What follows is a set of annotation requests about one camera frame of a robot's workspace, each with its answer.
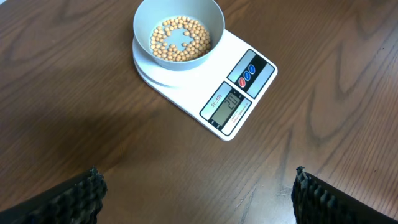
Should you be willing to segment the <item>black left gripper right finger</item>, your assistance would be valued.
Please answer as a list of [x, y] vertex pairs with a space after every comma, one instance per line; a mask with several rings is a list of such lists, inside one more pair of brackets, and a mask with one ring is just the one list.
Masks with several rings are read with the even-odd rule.
[[299, 166], [291, 200], [297, 224], [397, 224]]

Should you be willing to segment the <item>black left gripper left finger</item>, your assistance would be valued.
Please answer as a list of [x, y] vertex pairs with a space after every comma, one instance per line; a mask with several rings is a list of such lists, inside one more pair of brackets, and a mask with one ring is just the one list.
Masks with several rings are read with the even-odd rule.
[[95, 167], [1, 212], [1, 223], [94, 224], [108, 191]]

